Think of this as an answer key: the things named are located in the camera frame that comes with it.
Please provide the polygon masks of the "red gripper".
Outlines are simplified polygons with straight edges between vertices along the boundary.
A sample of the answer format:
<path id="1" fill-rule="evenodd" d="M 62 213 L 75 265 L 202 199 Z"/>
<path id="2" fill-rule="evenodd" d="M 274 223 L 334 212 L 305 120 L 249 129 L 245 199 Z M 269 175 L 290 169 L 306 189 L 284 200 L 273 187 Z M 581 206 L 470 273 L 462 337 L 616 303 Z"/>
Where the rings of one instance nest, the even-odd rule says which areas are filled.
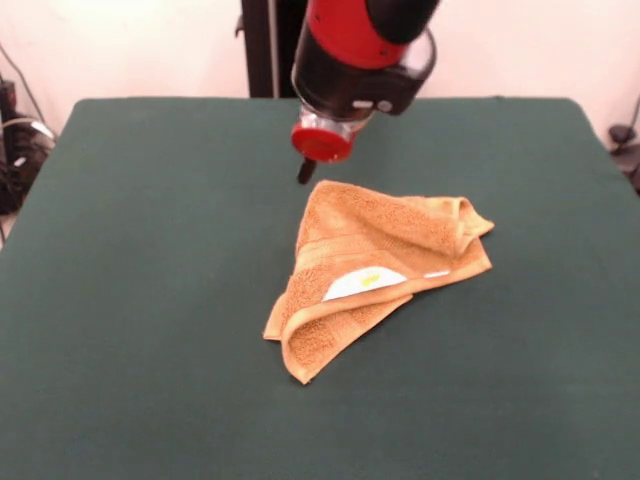
<path id="1" fill-rule="evenodd" d="M 299 184 L 307 184 L 314 175 L 315 162 L 338 163 L 349 157 L 354 136 L 297 124 L 292 129 L 291 142 L 305 158 L 298 171 L 297 181 Z"/>

